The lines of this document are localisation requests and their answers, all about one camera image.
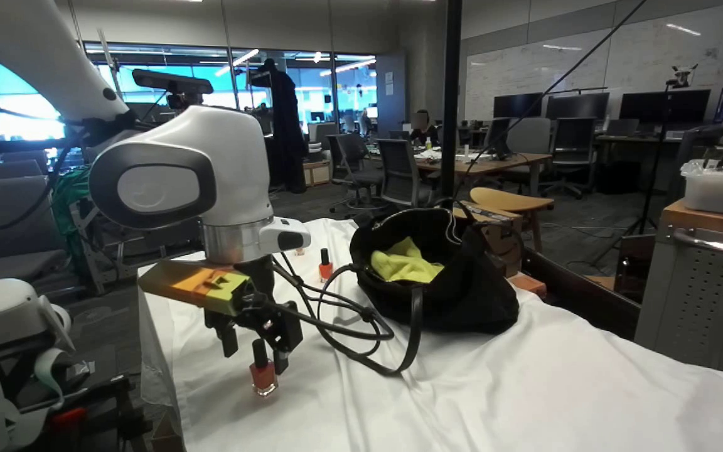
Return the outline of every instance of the white container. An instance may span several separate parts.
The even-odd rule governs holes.
[[[703,169],[699,161],[691,161],[682,166],[682,175],[686,208],[723,213],[723,169]]]

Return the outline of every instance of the wooden stool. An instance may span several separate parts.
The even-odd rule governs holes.
[[[543,242],[540,240],[540,219],[537,217],[537,212],[548,209],[554,203],[554,200],[514,195],[505,191],[485,188],[484,186],[477,186],[472,189],[470,199],[485,208],[494,208],[524,215],[528,222],[532,224],[534,250],[543,252]]]

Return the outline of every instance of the black bag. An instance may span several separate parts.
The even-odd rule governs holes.
[[[505,265],[494,255],[481,229],[487,223],[468,216],[461,240],[454,234],[456,219],[442,208],[413,208],[362,224],[350,241],[350,255],[359,287],[382,315],[410,325],[404,362],[387,369],[369,358],[354,358],[376,372],[392,375],[411,365],[417,354],[420,333],[433,331],[480,332],[498,335],[518,315],[515,290],[505,278]],[[385,251],[411,237],[422,257],[444,264],[428,284],[387,282],[370,265],[374,250]]]

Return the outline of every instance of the nail polish bottle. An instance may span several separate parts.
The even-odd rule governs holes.
[[[327,281],[333,273],[333,264],[328,259],[327,248],[319,250],[319,254],[321,254],[322,257],[322,263],[319,264],[319,282],[325,283],[325,281]]]
[[[261,397],[267,397],[278,387],[275,365],[267,358],[267,346],[264,340],[253,341],[253,364],[250,364],[250,375],[253,377],[253,389]]]

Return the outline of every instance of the yellow cloth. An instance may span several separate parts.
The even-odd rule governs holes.
[[[385,281],[431,283],[440,270],[444,269],[442,264],[431,264],[422,258],[420,249],[411,237],[399,241],[386,252],[373,251],[370,264]]]

